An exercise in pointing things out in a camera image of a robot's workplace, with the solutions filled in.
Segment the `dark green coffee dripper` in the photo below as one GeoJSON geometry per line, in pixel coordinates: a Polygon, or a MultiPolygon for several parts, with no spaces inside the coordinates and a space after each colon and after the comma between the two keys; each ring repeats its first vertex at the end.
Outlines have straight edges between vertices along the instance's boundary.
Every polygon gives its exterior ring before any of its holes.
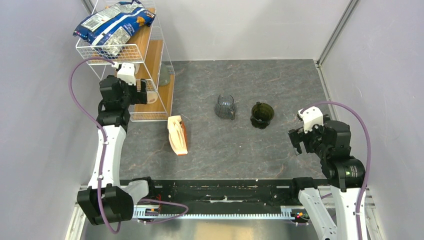
{"type": "Polygon", "coordinates": [[[274,115],[275,111],[271,105],[258,101],[251,109],[251,125],[254,128],[263,130],[270,125],[274,115]]]}

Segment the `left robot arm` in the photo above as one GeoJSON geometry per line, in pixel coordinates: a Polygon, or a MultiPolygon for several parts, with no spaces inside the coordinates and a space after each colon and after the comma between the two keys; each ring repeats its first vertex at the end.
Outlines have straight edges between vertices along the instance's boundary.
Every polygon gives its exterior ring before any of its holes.
{"type": "Polygon", "coordinates": [[[137,178],[126,187],[121,186],[121,154],[136,87],[109,75],[100,81],[99,90],[102,100],[94,120],[98,128],[95,166],[87,189],[77,194],[77,203],[94,226],[129,221],[136,204],[140,201],[152,204],[157,198],[149,177],[137,178]]]}

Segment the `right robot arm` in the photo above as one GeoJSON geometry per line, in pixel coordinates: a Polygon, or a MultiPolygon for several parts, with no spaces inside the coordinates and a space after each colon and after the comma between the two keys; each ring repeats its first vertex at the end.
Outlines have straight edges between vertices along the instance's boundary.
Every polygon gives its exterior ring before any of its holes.
{"type": "Polygon", "coordinates": [[[303,205],[320,240],[366,240],[365,194],[361,191],[366,169],[351,155],[350,126],[326,119],[322,126],[314,125],[311,131],[291,129],[288,136],[297,153],[302,153],[303,143],[307,153],[319,157],[333,197],[336,220],[328,213],[318,183],[311,177],[292,179],[289,200],[303,205]]]}

